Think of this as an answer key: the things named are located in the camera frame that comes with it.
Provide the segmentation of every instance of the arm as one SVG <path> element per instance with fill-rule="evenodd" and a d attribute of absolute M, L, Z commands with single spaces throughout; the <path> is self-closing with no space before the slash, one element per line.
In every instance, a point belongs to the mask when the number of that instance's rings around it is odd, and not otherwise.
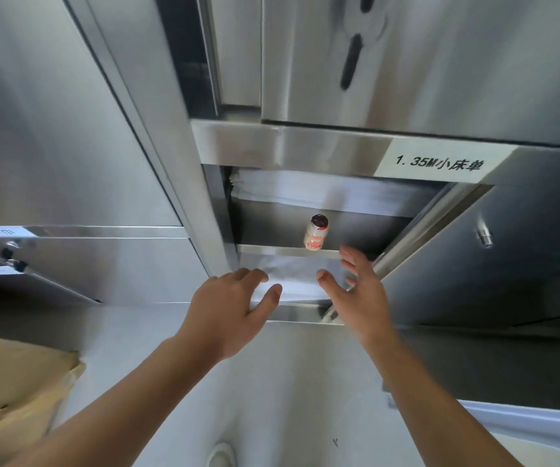
<path fill-rule="evenodd" d="M 356 276 L 347 279 L 354 288 L 343 290 L 324 270 L 317 272 L 317 280 L 386 380 L 425 465 L 520 467 L 401 342 L 388 316 L 384 287 L 367 258 L 345 246 L 340 255 Z"/>
<path fill-rule="evenodd" d="M 128 376 L 8 467 L 132 465 L 179 401 L 219 361 L 238 353 L 276 308 L 282 287 L 272 286 L 250 312 L 259 269 L 211 277 L 193 295 L 187 316 Z"/>

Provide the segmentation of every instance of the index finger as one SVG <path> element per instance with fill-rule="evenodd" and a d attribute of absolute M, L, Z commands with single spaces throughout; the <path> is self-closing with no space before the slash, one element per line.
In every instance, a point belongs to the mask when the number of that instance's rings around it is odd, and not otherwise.
<path fill-rule="evenodd" d="M 343 260 L 354 264 L 356 270 L 355 274 L 358 277 L 373 273 L 373 265 L 371 265 L 367 256 L 359 250 L 349 246 L 341 246 L 339 251 Z"/>
<path fill-rule="evenodd" d="M 267 282 L 268 280 L 269 276 L 265 272 L 260 269 L 253 269 L 253 271 L 241 279 L 241 285 L 243 285 L 249 293 L 253 293 L 260 282 Z"/>

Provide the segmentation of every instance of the forearm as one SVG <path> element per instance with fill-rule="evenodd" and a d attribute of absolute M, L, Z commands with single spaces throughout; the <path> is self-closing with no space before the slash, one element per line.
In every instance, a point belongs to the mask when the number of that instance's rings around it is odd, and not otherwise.
<path fill-rule="evenodd" d="M 427 467 L 518 461 L 429 375 L 394 331 L 365 345 Z"/>
<path fill-rule="evenodd" d="M 215 362 L 211 348 L 197 347 L 186 336 L 167 339 L 127 377 L 9 466 L 132 465 Z"/>

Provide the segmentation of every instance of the hand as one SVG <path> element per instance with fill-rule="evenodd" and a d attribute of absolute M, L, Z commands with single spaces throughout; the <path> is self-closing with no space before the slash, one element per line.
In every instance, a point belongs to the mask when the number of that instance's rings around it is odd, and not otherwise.
<path fill-rule="evenodd" d="M 201 345 L 215 362 L 232 357 L 258 334 L 278 306 L 282 286 L 275 284 L 250 311 L 254 289 L 268 279 L 260 269 L 245 268 L 211 277 L 193 294 L 177 336 Z"/>
<path fill-rule="evenodd" d="M 358 336 L 362 345 L 394 337 L 386 292 L 369 260 L 362 252 L 348 246 L 340 247 L 340 256 L 343 267 L 357 277 L 347 278 L 353 289 L 346 291 L 332 274 L 323 269 L 317 271 L 317 281 L 331 298 L 343 322 Z"/>

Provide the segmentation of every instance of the bottle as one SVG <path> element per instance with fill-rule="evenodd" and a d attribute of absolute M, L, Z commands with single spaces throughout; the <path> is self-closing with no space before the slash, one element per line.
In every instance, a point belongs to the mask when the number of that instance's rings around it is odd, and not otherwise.
<path fill-rule="evenodd" d="M 310 219 L 304 236 L 304 246 L 310 251 L 318 251 L 323 247 L 323 240 L 327 236 L 327 218 L 315 215 Z"/>

